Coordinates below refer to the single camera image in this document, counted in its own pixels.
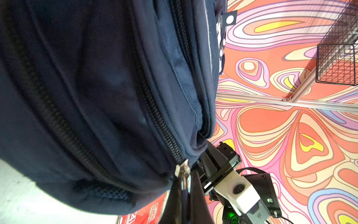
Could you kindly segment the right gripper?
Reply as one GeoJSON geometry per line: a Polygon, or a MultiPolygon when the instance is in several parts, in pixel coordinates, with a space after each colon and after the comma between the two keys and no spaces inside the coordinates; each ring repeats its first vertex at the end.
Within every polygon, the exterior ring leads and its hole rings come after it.
{"type": "Polygon", "coordinates": [[[240,156],[228,144],[208,143],[193,165],[205,195],[223,205],[224,224],[268,224],[282,218],[271,175],[261,169],[238,169],[240,156]]]}

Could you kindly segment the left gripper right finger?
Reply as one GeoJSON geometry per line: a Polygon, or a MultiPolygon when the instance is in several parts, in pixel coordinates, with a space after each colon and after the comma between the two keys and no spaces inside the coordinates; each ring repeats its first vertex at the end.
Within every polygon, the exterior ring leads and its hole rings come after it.
{"type": "Polygon", "coordinates": [[[214,224],[205,200],[200,177],[197,171],[191,171],[190,224],[214,224]]]}

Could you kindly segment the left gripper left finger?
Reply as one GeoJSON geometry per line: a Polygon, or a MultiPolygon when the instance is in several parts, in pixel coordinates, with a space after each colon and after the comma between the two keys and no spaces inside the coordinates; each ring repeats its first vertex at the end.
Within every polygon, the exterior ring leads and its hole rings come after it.
{"type": "Polygon", "coordinates": [[[178,178],[175,177],[159,224],[183,223],[181,191],[181,183],[178,178]]]}

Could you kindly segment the navy blue backpack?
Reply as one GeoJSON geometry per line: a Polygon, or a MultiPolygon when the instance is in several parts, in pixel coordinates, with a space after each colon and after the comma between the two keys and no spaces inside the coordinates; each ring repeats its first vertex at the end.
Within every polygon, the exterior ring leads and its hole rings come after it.
{"type": "Polygon", "coordinates": [[[128,215],[215,131],[226,1],[1,1],[1,159],[74,208],[128,215]]]}

